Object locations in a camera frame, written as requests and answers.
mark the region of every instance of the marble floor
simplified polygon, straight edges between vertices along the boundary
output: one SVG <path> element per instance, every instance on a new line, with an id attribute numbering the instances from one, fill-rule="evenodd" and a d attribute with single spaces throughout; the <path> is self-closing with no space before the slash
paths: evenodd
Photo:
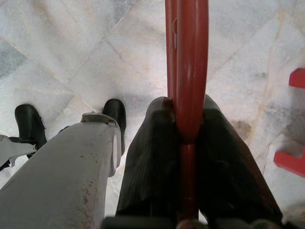
<path id="1" fill-rule="evenodd" d="M 305 179 L 273 163 L 305 145 L 305 0 L 210 0 L 207 93 L 249 145 L 285 219 L 305 221 Z M 164 0 L 0 0 L 0 134 L 17 136 L 14 109 L 33 104 L 48 139 L 109 98 L 126 105 L 127 148 L 148 104 L 166 95 Z M 110 178 L 115 212 L 124 171 Z M 0 187 L 26 162 L 0 173 Z"/>

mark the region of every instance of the metal bracket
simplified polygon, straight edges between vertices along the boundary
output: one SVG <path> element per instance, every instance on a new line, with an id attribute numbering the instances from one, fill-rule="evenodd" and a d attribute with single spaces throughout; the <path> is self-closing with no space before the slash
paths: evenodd
<path id="1" fill-rule="evenodd" d="M 122 139 L 121 139 L 121 129 L 117 121 L 105 114 L 102 113 L 85 113 L 82 115 L 81 122 L 93 122 L 93 123 L 105 123 L 112 131 L 112 157 L 111 164 L 112 169 L 114 171 L 109 176 L 113 176 L 116 168 L 120 165 L 121 156 L 122 156 Z"/>
<path id="2" fill-rule="evenodd" d="M 10 167 L 14 167 L 18 157 L 35 153 L 36 151 L 36 145 L 12 142 L 7 136 L 0 135 L 0 166 L 9 161 Z"/>

